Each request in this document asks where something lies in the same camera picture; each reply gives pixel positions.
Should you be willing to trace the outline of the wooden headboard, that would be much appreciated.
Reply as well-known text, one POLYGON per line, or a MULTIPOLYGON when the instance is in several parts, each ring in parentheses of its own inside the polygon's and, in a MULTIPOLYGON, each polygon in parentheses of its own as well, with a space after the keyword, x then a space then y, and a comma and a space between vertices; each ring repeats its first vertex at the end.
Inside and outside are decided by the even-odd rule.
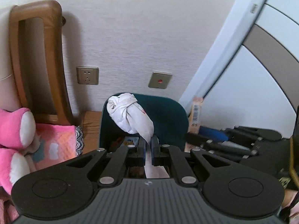
POLYGON ((55 0, 14 6, 9 48, 18 100, 36 122, 73 125, 62 54, 62 8, 55 0))

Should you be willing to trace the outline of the white grey door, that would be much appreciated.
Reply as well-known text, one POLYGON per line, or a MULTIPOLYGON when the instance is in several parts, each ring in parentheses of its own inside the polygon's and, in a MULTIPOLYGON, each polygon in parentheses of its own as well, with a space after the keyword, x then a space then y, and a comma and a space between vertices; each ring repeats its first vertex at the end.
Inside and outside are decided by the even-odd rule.
POLYGON ((202 97, 211 128, 269 128, 290 137, 298 107, 298 0, 236 0, 179 102, 202 97))

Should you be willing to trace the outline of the teal trash bin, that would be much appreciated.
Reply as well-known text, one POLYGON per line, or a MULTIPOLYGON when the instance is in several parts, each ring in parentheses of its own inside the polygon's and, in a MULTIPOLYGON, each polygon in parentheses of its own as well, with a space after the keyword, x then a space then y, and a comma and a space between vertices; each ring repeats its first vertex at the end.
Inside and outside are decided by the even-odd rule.
MULTIPOLYGON (((174 145, 184 150, 185 135, 189 127, 187 113, 180 103, 170 98, 135 94, 138 104, 143 107, 154 124, 154 135, 159 143, 174 145)), ((111 119, 104 103, 101 116, 99 147, 116 150, 116 141, 129 135, 111 119)))

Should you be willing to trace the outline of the pink white bedding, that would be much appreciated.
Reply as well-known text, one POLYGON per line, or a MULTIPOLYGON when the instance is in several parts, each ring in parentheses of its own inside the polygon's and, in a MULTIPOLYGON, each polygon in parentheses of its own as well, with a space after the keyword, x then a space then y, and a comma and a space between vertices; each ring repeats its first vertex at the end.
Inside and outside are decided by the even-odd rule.
MULTIPOLYGON (((30 173, 76 157, 75 126, 36 124, 33 143, 24 154, 30 173)), ((11 223, 18 217, 9 195, 1 187, 1 223, 11 223)))

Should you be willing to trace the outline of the beige snack stick wrapper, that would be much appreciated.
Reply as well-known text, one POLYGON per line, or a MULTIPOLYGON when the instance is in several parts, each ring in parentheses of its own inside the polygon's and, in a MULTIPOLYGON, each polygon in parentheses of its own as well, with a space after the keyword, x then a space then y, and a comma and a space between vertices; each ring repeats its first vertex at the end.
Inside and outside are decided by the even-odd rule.
POLYGON ((188 132, 198 134, 201 121, 201 110, 203 105, 203 98, 193 97, 191 114, 189 116, 189 129, 188 132))

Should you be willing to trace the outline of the beige wall power socket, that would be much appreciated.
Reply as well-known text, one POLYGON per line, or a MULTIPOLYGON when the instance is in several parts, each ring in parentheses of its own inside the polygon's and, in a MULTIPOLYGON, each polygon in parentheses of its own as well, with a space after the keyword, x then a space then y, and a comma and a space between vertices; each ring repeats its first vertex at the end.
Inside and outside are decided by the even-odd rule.
POLYGON ((99 83, 98 67, 77 67, 76 75, 78 84, 97 85, 99 83))

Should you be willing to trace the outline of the beige switch red button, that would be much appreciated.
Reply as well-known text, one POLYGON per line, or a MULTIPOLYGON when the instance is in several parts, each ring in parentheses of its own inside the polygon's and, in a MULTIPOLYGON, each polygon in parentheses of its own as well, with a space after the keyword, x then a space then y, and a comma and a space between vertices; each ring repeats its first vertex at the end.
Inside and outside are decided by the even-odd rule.
POLYGON ((149 88, 166 89, 172 78, 171 73, 153 72, 149 80, 149 88))

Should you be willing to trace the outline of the pink plush toy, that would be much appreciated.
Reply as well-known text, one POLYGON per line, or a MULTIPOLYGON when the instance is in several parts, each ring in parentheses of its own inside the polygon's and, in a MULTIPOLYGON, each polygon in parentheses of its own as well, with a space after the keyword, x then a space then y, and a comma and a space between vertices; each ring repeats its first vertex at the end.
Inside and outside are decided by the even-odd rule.
POLYGON ((13 185, 30 173, 24 156, 33 143, 36 122, 28 108, 1 109, 1 187, 10 195, 13 185))

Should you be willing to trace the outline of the white knotted tissue wad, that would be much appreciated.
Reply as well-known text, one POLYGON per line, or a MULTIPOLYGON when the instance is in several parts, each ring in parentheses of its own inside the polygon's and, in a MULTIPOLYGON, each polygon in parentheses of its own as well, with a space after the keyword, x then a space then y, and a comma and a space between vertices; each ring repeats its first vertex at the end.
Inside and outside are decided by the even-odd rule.
POLYGON ((154 135, 154 123, 131 93, 111 96, 107 100, 107 111, 114 123, 123 131, 139 134, 148 144, 154 135))

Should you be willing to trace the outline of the wooden nightstand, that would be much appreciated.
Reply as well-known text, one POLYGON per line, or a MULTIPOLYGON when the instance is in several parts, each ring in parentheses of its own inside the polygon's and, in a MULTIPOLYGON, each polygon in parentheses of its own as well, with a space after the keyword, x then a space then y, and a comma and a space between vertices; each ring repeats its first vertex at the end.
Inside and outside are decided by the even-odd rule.
POLYGON ((96 150, 99 146, 101 116, 100 111, 85 111, 80 115, 84 142, 83 154, 96 150))

